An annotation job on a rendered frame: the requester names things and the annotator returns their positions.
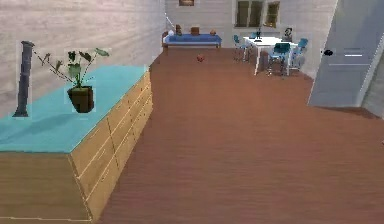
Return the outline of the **blue bed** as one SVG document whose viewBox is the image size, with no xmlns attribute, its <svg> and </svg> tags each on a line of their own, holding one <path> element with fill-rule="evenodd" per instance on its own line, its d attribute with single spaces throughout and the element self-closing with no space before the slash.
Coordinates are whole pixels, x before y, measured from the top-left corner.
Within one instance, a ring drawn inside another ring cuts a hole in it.
<svg viewBox="0 0 384 224">
<path fill-rule="evenodd" d="M 220 36 L 211 34 L 167 34 L 162 39 L 162 46 L 164 48 L 169 46 L 214 46 L 220 48 L 221 43 L 222 39 Z"/>
</svg>

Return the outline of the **teal chair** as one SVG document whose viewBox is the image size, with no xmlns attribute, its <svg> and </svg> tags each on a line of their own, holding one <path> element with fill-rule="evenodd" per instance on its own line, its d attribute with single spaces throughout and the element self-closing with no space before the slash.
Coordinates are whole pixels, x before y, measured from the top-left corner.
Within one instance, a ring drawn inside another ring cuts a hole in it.
<svg viewBox="0 0 384 224">
<path fill-rule="evenodd" d="M 233 35 L 234 42 L 234 59 L 236 61 L 248 62 L 250 58 L 250 46 L 246 43 L 242 43 L 238 35 Z"/>
<path fill-rule="evenodd" d="M 288 73 L 288 59 L 291 46 L 288 42 L 276 43 L 271 53 L 268 54 L 267 73 L 269 76 L 273 74 L 273 64 L 280 63 L 280 73 L 282 76 Z"/>
<path fill-rule="evenodd" d="M 292 59 L 291 59 L 291 68 L 299 70 L 301 66 L 304 64 L 305 58 L 304 54 L 307 51 L 307 44 L 308 39 L 307 38 L 301 38 L 298 45 L 294 48 L 292 52 Z"/>
</svg>

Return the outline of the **wooden dresser with turquoise top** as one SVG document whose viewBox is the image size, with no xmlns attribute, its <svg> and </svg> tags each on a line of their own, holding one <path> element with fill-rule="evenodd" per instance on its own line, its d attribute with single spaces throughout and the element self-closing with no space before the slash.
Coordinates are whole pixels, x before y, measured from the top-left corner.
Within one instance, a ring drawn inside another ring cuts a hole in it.
<svg viewBox="0 0 384 224">
<path fill-rule="evenodd" d="M 62 87 L 0 119 L 0 224 L 96 224 L 152 111 L 145 66 L 90 72 L 94 107 Z"/>
</svg>

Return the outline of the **white dining table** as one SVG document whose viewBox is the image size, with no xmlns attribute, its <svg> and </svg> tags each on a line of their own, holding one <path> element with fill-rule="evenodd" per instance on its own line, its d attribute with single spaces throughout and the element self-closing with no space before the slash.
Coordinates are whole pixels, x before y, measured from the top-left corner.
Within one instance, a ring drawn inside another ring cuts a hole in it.
<svg viewBox="0 0 384 224">
<path fill-rule="evenodd" d="M 272 49 L 276 43 L 281 43 L 281 39 L 277 37 L 260 37 L 259 39 L 250 39 L 249 37 L 244 37 L 245 43 L 247 45 L 252 45 L 257 49 L 256 55 L 256 65 L 254 70 L 254 75 L 257 75 L 258 68 L 260 65 L 261 52 L 265 49 Z M 298 46 L 297 43 L 289 42 L 290 49 L 288 51 L 287 62 L 286 62 L 286 71 L 287 74 L 290 74 L 290 64 L 293 57 L 293 50 Z"/>
</svg>

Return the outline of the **green house plant brown pot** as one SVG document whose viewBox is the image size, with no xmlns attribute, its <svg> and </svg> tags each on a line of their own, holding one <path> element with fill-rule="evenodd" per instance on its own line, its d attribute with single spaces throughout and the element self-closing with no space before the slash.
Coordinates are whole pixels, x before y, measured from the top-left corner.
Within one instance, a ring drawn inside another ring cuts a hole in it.
<svg viewBox="0 0 384 224">
<path fill-rule="evenodd" d="M 69 51 L 67 61 L 57 60 L 53 63 L 50 60 L 50 53 L 41 56 L 33 51 L 42 66 L 48 66 L 53 74 L 71 84 L 67 95 L 77 113 L 89 113 L 94 108 L 93 87 L 85 85 L 89 67 L 98 56 L 110 56 L 108 51 L 100 48 L 95 48 L 93 52 L 94 54 L 85 51 Z"/>
</svg>

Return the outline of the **window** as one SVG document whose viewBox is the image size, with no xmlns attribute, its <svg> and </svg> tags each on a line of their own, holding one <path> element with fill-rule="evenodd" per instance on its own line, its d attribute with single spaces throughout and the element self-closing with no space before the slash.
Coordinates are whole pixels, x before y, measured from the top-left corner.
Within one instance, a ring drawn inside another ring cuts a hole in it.
<svg viewBox="0 0 384 224">
<path fill-rule="evenodd" d="M 235 26 L 237 28 L 256 28 L 262 23 L 264 2 L 262 0 L 237 0 Z"/>
</svg>

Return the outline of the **grey room door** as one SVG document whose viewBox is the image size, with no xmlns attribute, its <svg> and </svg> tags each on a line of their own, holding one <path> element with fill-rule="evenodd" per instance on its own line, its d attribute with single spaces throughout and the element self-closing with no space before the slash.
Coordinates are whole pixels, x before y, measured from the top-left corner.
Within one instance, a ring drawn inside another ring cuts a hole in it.
<svg viewBox="0 0 384 224">
<path fill-rule="evenodd" d="M 355 107 L 384 34 L 384 0 L 338 0 L 310 106 Z M 325 50 L 333 55 L 324 55 Z"/>
</svg>

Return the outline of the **dark grey column statue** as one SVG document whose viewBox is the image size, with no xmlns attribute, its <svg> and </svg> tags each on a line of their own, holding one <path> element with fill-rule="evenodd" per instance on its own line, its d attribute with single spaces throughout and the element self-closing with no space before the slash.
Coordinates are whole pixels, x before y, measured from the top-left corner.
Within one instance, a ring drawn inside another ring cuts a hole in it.
<svg viewBox="0 0 384 224">
<path fill-rule="evenodd" d="M 34 44 L 30 41 L 22 41 L 22 57 L 20 67 L 20 79 L 18 89 L 17 108 L 14 112 L 14 117 L 27 117 L 27 102 L 28 102 L 28 89 L 29 78 L 31 70 L 31 58 Z"/>
</svg>

